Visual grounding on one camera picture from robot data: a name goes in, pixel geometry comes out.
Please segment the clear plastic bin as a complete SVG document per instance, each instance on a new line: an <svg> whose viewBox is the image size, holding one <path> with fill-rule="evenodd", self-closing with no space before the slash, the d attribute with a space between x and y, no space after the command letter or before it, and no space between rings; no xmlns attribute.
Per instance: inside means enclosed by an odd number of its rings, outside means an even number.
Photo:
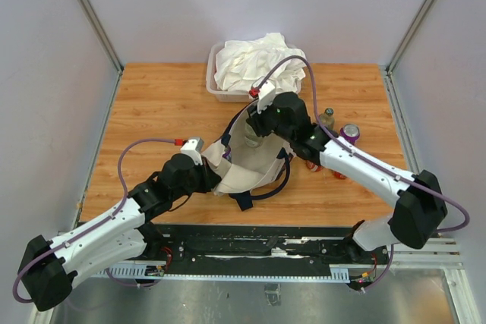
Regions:
<svg viewBox="0 0 486 324"><path fill-rule="evenodd" d="M281 60L305 53L282 40L226 41L212 47L207 62L206 88L220 102L247 103L256 87Z"/></svg>

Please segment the purple soda can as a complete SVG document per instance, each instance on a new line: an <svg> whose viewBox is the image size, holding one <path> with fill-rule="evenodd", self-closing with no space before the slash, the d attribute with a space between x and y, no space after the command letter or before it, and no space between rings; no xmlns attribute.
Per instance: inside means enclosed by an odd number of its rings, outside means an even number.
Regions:
<svg viewBox="0 0 486 324"><path fill-rule="evenodd" d="M343 125L339 131L339 134L352 145L355 145L361 136L358 125L353 123Z"/></svg>
<svg viewBox="0 0 486 324"><path fill-rule="evenodd" d="M232 161L232 153L231 153L231 148L229 146L225 149L225 152L223 153L222 157L229 162Z"/></svg>

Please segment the white crumpled cloth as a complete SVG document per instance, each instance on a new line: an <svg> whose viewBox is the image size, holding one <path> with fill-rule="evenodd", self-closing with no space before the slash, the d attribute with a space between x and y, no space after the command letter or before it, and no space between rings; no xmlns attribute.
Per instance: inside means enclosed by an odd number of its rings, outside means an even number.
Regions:
<svg viewBox="0 0 486 324"><path fill-rule="evenodd" d="M257 86L273 67L277 67L270 77L276 91L298 92L305 78L303 61L292 59L278 65L290 55L305 57L305 53L289 45L281 33L268 33L259 39L247 41L229 40L213 53L211 80L218 91L245 93Z"/></svg>

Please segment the beige canvas tote bag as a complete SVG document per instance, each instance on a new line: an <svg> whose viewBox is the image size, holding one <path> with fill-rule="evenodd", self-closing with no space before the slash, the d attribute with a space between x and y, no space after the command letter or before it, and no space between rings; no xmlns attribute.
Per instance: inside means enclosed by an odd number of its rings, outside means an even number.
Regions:
<svg viewBox="0 0 486 324"><path fill-rule="evenodd" d="M290 145L274 134L264 137L262 145L256 149L246 145L248 109L255 105L252 102L238 112L219 139L202 152L209 167L221 177L213 193L231 197L242 211L252 208L257 200L279 193L289 181L290 163L295 158ZM231 162L222 157L228 146Z"/></svg>

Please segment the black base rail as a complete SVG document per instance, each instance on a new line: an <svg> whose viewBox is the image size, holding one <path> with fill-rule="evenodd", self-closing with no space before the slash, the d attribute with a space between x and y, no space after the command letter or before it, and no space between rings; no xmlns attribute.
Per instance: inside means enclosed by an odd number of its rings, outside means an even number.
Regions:
<svg viewBox="0 0 486 324"><path fill-rule="evenodd" d="M352 246L350 228L154 225L120 234L87 261L88 274L238 281L367 282L387 248Z"/></svg>

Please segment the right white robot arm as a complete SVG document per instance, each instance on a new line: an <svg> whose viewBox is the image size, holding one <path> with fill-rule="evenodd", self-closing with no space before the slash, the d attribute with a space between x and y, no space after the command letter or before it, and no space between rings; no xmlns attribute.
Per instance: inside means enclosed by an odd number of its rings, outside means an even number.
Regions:
<svg viewBox="0 0 486 324"><path fill-rule="evenodd" d="M259 137L282 138L299 158L352 179L393 207L391 215L356 223L339 244L352 263L391 244L421 249L447 216L434 174L416 175L364 153L320 122L311 122L305 102L295 93L277 95L264 109L251 106L246 122Z"/></svg>

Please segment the red soda can back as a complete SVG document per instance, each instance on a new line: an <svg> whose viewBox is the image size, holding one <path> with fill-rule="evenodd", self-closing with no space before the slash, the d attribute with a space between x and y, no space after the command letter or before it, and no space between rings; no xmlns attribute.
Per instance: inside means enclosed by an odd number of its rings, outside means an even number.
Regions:
<svg viewBox="0 0 486 324"><path fill-rule="evenodd" d="M347 179L347 177L346 177L345 175L343 175L343 174L341 174L341 173L339 173L339 172L337 172L337 171L333 171L333 176L334 176L335 178L338 178L338 179L341 179L341 180L345 180L345 179Z"/></svg>

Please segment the right aluminium frame post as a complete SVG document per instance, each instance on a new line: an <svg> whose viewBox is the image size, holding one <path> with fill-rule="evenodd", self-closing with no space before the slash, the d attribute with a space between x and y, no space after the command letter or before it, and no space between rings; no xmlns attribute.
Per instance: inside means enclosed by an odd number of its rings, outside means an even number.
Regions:
<svg viewBox="0 0 486 324"><path fill-rule="evenodd" d="M412 22L407 28L407 31L404 33L402 39L400 40L396 51L393 53L392 58L384 68L386 74L392 74L396 67L399 65L402 57L411 45L418 31L420 30L421 25L424 23L425 19L431 12L431 9L434 6L435 2L436 0L423 0L415 16L413 17Z"/></svg>

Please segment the red soda can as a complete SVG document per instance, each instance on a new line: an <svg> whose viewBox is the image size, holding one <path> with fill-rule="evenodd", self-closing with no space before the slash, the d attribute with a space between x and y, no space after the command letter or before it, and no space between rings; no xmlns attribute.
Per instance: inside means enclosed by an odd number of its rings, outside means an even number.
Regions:
<svg viewBox="0 0 486 324"><path fill-rule="evenodd" d="M318 172L322 170L322 167L320 165L317 165L311 161L306 161L306 166L307 168L312 171L312 172Z"/></svg>
<svg viewBox="0 0 486 324"><path fill-rule="evenodd" d="M338 178L338 179L341 179L341 180L345 180L345 179L347 179L347 177L346 177L345 175L343 175L343 174L341 174L341 173L339 173L339 172L337 172L337 171L333 171L333 176L334 176L335 178Z"/></svg>

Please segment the clear glass bottle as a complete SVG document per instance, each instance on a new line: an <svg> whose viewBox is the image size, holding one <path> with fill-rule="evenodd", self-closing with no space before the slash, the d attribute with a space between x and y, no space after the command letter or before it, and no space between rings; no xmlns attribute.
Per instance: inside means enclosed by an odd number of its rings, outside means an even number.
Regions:
<svg viewBox="0 0 486 324"><path fill-rule="evenodd" d="M253 127L246 122L244 140L248 147L256 149L262 145L264 138L258 136Z"/></svg>
<svg viewBox="0 0 486 324"><path fill-rule="evenodd" d="M328 130L332 131L335 125L335 118L334 118L334 110L332 108L326 108L323 113L318 115L319 121L321 124L327 128Z"/></svg>

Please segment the left aluminium frame post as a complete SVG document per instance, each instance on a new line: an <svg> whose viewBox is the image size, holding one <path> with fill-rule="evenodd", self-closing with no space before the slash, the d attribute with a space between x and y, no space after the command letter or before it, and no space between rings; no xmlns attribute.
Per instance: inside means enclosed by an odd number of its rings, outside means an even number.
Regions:
<svg viewBox="0 0 486 324"><path fill-rule="evenodd" d="M94 9L92 2L90 0L77 0L84 15L88 19L96 37L100 41L106 55L108 56L109 60L111 61L113 67L116 69L118 74L122 74L124 70L124 65L119 58L109 36L104 29L96 10Z"/></svg>

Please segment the red soda can front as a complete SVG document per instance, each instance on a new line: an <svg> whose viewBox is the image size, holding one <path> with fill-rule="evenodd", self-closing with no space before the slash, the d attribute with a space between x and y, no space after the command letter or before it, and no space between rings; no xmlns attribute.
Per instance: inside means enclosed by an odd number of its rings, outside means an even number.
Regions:
<svg viewBox="0 0 486 324"><path fill-rule="evenodd" d="M307 168L312 171L312 172L318 172L322 170L322 167L320 165L317 165L311 161L306 161L306 166Z"/></svg>

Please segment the aluminium frame post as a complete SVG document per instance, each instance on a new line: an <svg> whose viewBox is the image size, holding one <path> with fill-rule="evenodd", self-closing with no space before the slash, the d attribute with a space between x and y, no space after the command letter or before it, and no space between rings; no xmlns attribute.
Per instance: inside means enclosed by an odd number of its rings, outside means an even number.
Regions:
<svg viewBox="0 0 486 324"><path fill-rule="evenodd" d="M109 60L111 61L113 67L116 69L118 74L122 74L124 70L124 65L119 58L109 36L104 29L96 10L94 9L92 2L90 0L77 0L84 15L88 19L96 37L100 41L106 55L108 56Z"/></svg>
<svg viewBox="0 0 486 324"><path fill-rule="evenodd" d="M418 31L420 30L421 25L424 23L425 19L431 12L431 9L434 6L435 2L436 0L423 0L415 16L413 17L412 22L407 28L407 31L404 33L402 39L400 40L396 51L393 53L392 58L384 68L386 74L392 74L396 67L399 65L402 57L411 45Z"/></svg>

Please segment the right aluminium floor rail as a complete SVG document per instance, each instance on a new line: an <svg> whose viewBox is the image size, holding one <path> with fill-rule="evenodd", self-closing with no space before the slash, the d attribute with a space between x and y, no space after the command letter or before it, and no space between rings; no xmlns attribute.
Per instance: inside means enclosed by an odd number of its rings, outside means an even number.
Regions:
<svg viewBox="0 0 486 324"><path fill-rule="evenodd" d="M381 76L383 78L383 84L384 84L384 87L385 87L385 90L386 90L386 93L387 93L387 97L388 97L388 100L390 102L390 109L391 109L391 113L392 113L392 116L393 116L393 120L394 120L394 123L396 125L396 130L397 130L397 135L399 137L399 142L401 144L401 147L402 147L402 151L403 151L403 155L404 155L404 159L406 161L406 165L407 167L413 171L413 172L418 172L419 170L419 162L418 162L418 157L413 149L413 143L412 143L412 137L411 137L411 134L410 134L410 131L409 131L409 127L408 125L406 124L406 119L405 119L405 116L404 114L402 113L402 108L399 104L399 98L396 94L396 90L395 90L395 87L393 85L393 81L392 81L392 75L391 73L389 73L385 67L380 67L380 72L381 72ZM462 214L462 212L460 211L460 209L457 209L456 207L454 206L450 206L447 202L445 202L446 204L446 208L449 210L449 212L458 212L459 213L459 220L460 220L460 224L463 223L463 221L465 220L464 218L464 215ZM433 239L439 239L442 240L443 242L440 242L441 244L455 244L454 240L452 239L451 242L449 241L445 241L446 239L446 236L443 235L443 233L439 232L435 232L432 234L431 238L428 240L428 242L426 243L426 245L424 246L424 248L432 248L432 244L436 244L437 242L433 241Z"/></svg>

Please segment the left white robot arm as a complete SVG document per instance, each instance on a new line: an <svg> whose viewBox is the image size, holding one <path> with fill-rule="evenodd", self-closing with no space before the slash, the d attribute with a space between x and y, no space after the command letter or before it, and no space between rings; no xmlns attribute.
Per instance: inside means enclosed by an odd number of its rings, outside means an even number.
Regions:
<svg viewBox="0 0 486 324"><path fill-rule="evenodd" d="M206 160L196 164L190 156L175 154L103 214L50 240L42 235L32 238L14 281L15 300L47 311L81 282L112 264L138 256L156 259L163 242L149 234L151 220L172 210L176 200L208 193L220 181ZM25 287L29 298L18 294L18 285Z"/></svg>

